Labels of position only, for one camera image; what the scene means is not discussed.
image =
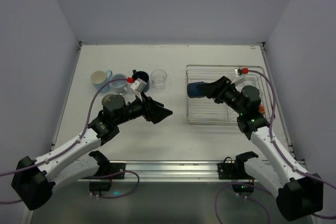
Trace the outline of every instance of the transparent glass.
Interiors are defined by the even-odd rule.
[[[164,90],[166,88],[167,73],[161,69],[155,70],[151,74],[153,87],[156,90]]]

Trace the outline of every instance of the black mug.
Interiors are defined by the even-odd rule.
[[[140,78],[141,80],[145,81],[147,84],[145,86],[145,88],[143,89],[142,92],[146,93],[149,89],[149,75],[144,72],[144,71],[136,71],[135,69],[133,70],[133,75],[132,78],[134,80]]]

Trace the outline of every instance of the white mug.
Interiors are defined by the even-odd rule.
[[[111,82],[111,86],[113,88],[113,90],[117,93],[117,94],[126,94],[128,91],[128,85],[127,85],[127,77],[121,73],[117,73],[112,77],[112,82]]]
[[[102,86],[104,86],[108,81],[112,79],[112,71],[106,70],[104,71],[95,71],[92,73],[90,80],[94,87],[99,90]],[[106,85],[100,93],[106,93],[110,90],[110,85]]]

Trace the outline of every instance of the mug handle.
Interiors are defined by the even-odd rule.
[[[110,81],[112,79],[112,70],[111,69],[106,70],[105,74],[106,74],[107,80]]]

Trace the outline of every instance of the wire dish rack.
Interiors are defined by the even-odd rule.
[[[262,67],[258,66],[214,66],[214,65],[188,65],[186,67],[186,85],[193,82],[213,82],[222,76],[231,81],[236,78],[235,69],[248,67],[265,73]],[[246,81],[236,86],[241,91],[244,86],[251,85],[260,90],[261,105],[265,108],[265,117],[270,119],[271,96],[265,80],[256,73],[245,75]],[[186,114],[190,123],[197,124],[227,124],[236,125],[238,114],[226,104],[216,104],[208,98],[189,98],[186,94]]]

